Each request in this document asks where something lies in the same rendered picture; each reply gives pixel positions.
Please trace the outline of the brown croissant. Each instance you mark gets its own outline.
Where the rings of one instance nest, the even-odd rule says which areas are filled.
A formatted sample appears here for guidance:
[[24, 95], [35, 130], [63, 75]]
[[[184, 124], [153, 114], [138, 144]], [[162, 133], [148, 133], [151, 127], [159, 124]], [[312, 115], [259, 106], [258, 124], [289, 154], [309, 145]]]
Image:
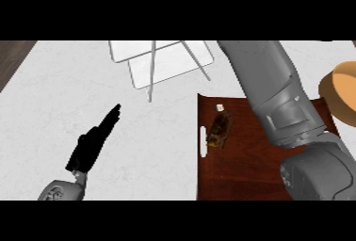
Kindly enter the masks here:
[[219, 112], [212, 124], [207, 138], [206, 138], [207, 145], [210, 147], [218, 147], [221, 149], [225, 147], [233, 123], [234, 123], [233, 113], [228, 110]]

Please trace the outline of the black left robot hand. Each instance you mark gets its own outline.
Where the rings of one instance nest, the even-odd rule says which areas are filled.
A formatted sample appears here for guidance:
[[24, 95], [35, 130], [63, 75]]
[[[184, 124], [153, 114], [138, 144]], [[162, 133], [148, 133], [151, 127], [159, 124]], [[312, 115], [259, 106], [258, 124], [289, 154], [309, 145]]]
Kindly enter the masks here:
[[122, 105], [119, 104], [107, 113], [101, 124], [94, 126], [86, 134], [80, 135], [79, 144], [66, 166], [69, 171], [89, 173], [100, 157], [107, 138], [120, 120], [120, 109]]

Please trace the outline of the dark brown wooden tray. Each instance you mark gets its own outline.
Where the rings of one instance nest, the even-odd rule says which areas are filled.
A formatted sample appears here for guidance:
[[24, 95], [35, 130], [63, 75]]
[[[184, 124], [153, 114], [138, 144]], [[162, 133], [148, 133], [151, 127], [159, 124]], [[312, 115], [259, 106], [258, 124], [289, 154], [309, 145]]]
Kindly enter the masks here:
[[199, 127], [212, 128], [218, 104], [233, 113], [233, 128], [225, 147], [207, 146], [199, 158], [199, 200], [290, 201], [280, 164], [306, 146], [284, 149], [269, 142], [246, 98], [199, 95]]

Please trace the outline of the tan round wooden bowl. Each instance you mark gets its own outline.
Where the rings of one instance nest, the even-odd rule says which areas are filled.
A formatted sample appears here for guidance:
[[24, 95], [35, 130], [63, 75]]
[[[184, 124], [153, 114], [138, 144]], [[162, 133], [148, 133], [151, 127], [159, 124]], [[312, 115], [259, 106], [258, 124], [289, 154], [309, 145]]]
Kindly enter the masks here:
[[337, 65], [320, 83], [333, 116], [356, 128], [356, 60]]

